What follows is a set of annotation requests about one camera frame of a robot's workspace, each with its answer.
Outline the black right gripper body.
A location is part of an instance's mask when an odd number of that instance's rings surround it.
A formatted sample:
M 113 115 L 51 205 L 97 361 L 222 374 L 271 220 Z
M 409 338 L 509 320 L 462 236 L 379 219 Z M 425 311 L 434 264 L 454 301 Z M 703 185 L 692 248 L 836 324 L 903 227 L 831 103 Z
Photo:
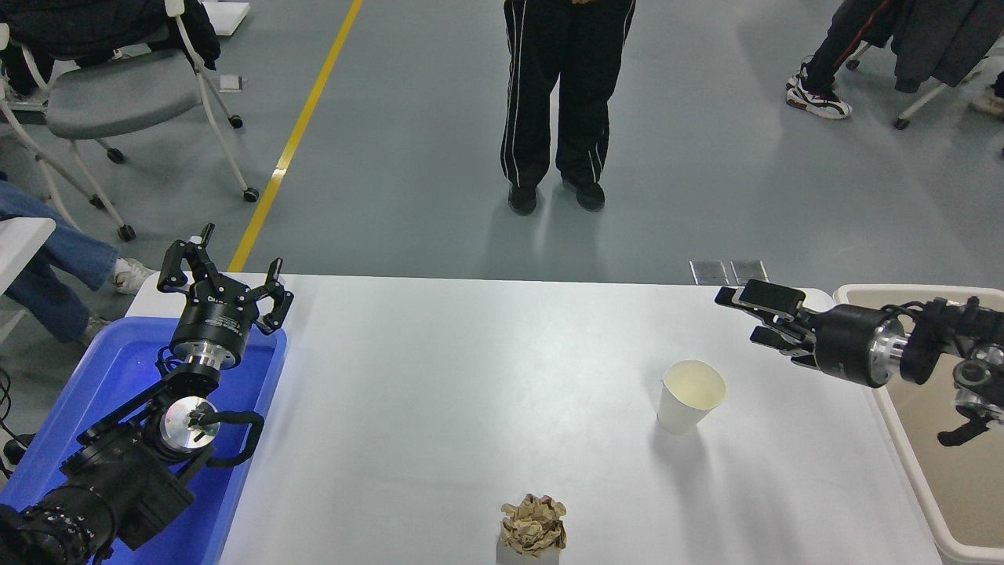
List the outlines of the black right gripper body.
M 871 388 L 883 386 L 883 371 L 874 372 L 871 344 L 883 324 L 883 312 L 860 305 L 839 304 L 818 312 L 813 321 L 815 367 L 826 375 Z

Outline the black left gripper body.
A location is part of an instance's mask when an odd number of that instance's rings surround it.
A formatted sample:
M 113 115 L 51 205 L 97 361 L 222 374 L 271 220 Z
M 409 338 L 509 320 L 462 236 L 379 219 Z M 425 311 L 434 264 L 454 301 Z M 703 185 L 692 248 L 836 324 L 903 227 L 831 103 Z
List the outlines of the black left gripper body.
M 226 350 L 230 359 L 240 359 L 246 350 L 251 326 L 259 310 L 253 301 L 238 301 L 250 286 L 227 279 L 221 285 L 198 280 L 187 291 L 185 308 L 171 340 L 171 351 L 183 357 L 194 343 L 209 342 Z

